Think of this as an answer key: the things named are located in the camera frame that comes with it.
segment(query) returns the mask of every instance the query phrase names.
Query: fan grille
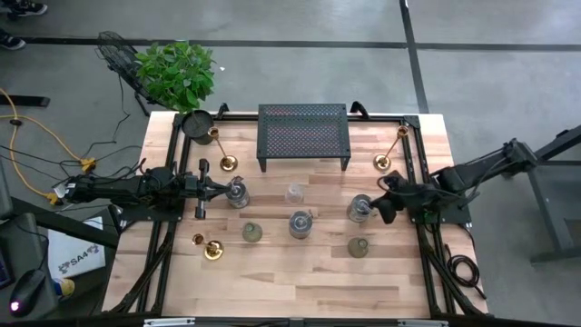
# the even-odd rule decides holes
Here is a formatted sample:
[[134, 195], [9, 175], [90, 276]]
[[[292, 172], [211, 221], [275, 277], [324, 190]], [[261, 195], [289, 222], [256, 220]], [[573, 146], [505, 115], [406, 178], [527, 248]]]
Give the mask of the fan grille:
[[137, 76], [140, 66], [135, 61], [137, 50], [115, 32], [101, 32], [97, 38], [97, 47], [109, 68], [119, 74], [141, 96], [149, 102], [159, 103], [145, 90]]

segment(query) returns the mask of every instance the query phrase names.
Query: black floor stripe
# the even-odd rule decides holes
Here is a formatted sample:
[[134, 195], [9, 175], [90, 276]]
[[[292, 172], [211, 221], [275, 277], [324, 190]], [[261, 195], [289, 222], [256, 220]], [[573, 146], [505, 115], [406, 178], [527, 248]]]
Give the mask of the black floor stripe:
[[[98, 45], [96, 38], [82, 37], [26, 37], [31, 45]], [[167, 45], [176, 42], [171, 39], [125, 39], [130, 45]], [[297, 47], [297, 48], [353, 48], [353, 49], [405, 49], [405, 42], [359, 42], [359, 41], [253, 41], [253, 40], [188, 40], [201, 46], [229, 47]]]
[[445, 44], [416, 43], [418, 50], [449, 51], [523, 51], [523, 52], [578, 52], [581, 45], [508, 45], [508, 44]]
[[426, 91], [424, 90], [424, 82], [421, 79], [421, 69], [419, 68], [418, 49], [416, 47], [416, 40], [414, 38], [414, 31], [411, 27], [411, 19], [409, 18], [408, 3], [406, 0], [399, 0], [399, 7], [401, 9], [401, 19], [403, 20], [403, 27], [406, 32], [406, 40], [408, 41], [409, 64], [411, 66], [411, 77], [414, 81], [414, 88], [416, 89], [416, 99], [418, 99], [418, 108], [420, 114], [429, 114], [428, 99], [426, 98]]
[[[97, 45], [91, 37], [43, 37], [20, 36], [31, 45]], [[353, 49], [406, 49], [406, 42], [371, 41], [255, 41], [255, 40], [188, 40], [202, 46], [224, 47], [299, 47], [299, 48], [353, 48]], [[130, 45], [147, 46], [154, 42], [166, 45], [171, 39], [127, 39]], [[417, 50], [443, 51], [522, 51], [522, 52], [581, 52], [581, 45], [540, 45], [540, 44], [458, 44], [416, 42]]]

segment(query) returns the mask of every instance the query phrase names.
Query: black plant pot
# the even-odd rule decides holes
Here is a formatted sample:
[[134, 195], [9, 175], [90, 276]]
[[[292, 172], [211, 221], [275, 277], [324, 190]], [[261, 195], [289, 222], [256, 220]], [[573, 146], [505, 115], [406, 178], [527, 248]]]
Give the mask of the black plant pot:
[[196, 110], [185, 115], [182, 121], [183, 133], [199, 145], [212, 142], [213, 138], [208, 135], [208, 130], [212, 126], [214, 126], [212, 115], [203, 110]]

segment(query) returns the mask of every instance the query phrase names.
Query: potted plant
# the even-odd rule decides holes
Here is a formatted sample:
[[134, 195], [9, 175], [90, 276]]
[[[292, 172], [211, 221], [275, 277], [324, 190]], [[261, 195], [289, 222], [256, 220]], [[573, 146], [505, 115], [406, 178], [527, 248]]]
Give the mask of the potted plant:
[[187, 42], [166, 46], [152, 44], [146, 53], [135, 54], [140, 65], [137, 75], [155, 101], [185, 114], [183, 132], [197, 144], [209, 144], [210, 114], [200, 109], [200, 101], [212, 94], [214, 73], [210, 70], [212, 50]]

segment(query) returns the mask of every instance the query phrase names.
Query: green leaves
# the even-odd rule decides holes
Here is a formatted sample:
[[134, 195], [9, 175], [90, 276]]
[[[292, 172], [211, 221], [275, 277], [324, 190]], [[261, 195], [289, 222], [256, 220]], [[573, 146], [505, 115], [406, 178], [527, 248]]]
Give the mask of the green leaves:
[[147, 92], [158, 102], [180, 113], [200, 108], [200, 101], [213, 93], [212, 50], [178, 42], [135, 54]]

